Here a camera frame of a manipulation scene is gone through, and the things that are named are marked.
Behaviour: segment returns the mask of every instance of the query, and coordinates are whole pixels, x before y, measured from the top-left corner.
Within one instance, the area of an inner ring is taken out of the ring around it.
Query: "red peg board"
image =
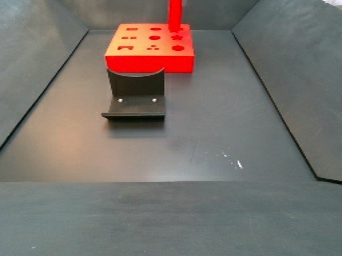
[[[122,24],[106,52],[110,70],[124,73],[191,73],[195,52],[190,25],[171,32],[168,24]]]

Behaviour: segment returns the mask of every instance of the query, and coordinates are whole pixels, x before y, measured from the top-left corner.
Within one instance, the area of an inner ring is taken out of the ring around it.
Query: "gray wall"
[[[87,28],[54,0],[0,1],[0,146]]]
[[[59,0],[91,29],[120,23],[166,23],[168,0]],[[186,0],[183,22],[193,29],[231,29],[259,0]]]
[[[234,28],[317,175],[342,181],[342,12],[261,0]]]

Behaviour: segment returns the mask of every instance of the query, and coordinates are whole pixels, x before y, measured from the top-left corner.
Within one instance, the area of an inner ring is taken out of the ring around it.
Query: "white speck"
[[[243,167],[242,167],[242,164],[241,164],[241,161],[239,161],[239,160],[238,160],[238,165],[239,165],[241,169],[243,169]]]

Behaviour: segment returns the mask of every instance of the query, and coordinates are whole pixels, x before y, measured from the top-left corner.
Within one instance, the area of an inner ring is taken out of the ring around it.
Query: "black metal bracket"
[[[147,76],[126,76],[107,69],[112,102],[107,119],[164,118],[164,69]]]

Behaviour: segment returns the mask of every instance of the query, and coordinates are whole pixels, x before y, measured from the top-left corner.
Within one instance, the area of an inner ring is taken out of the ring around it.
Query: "red peg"
[[[168,29],[171,32],[181,30],[182,24],[182,12],[183,12],[182,0],[170,0],[168,4]]]

